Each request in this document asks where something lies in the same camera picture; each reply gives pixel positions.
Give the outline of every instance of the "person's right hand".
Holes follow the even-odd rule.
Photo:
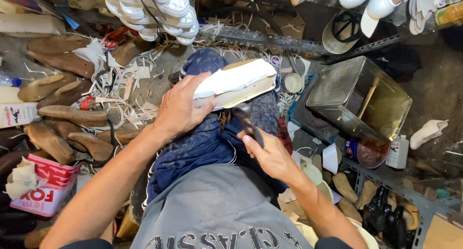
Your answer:
[[[261,129],[259,132],[263,138],[263,148],[256,140],[246,135],[245,131],[238,133],[238,138],[243,140],[248,154],[251,158],[258,160],[265,173],[287,183],[294,178],[295,173],[300,172],[300,168],[286,151],[280,139]]]

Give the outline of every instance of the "black hose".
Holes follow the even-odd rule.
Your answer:
[[[220,8],[220,9],[214,9],[214,10],[209,10],[209,11],[202,11],[198,13],[198,18],[200,17],[207,17],[210,15],[217,15],[217,14],[224,14],[224,13],[230,13],[233,11],[238,11],[238,12],[247,12],[247,13],[252,13],[254,15],[257,15],[258,17],[262,18],[265,20],[270,27],[277,33],[277,35],[283,36],[283,33],[278,27],[278,25],[273,21],[273,18],[269,16],[267,13],[263,11],[259,11],[254,8],[247,8],[247,7],[237,7],[237,6],[232,6],[232,7],[225,7],[225,8]],[[285,56],[288,58],[289,63],[291,67],[293,68],[294,73],[300,75],[299,70],[297,69],[296,62],[294,62],[293,55],[291,54],[291,51],[289,49],[283,50],[283,53]]]

